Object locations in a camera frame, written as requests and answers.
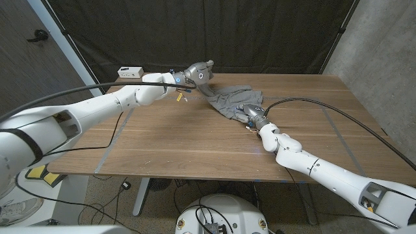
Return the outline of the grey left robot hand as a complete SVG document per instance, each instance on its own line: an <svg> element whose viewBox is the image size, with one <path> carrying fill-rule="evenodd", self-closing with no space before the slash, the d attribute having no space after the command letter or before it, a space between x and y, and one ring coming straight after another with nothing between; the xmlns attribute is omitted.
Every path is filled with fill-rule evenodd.
<svg viewBox="0 0 416 234"><path fill-rule="evenodd" d="M170 73L173 75L175 82L178 85L184 85L185 83L204 85L214 77L212 73L213 65L213 60L208 60L207 62L197 62L189 66L184 71L176 72L172 70Z"/></svg>

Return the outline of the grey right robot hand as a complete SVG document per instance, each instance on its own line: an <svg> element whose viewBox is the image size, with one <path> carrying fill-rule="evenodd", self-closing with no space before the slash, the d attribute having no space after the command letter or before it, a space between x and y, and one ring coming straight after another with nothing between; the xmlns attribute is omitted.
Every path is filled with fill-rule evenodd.
<svg viewBox="0 0 416 234"><path fill-rule="evenodd" d="M237 113L237 119L249 127L255 127L258 131L269 124L270 121L265 116L265 110L257 105L242 104L236 107L242 114Z"/></svg>

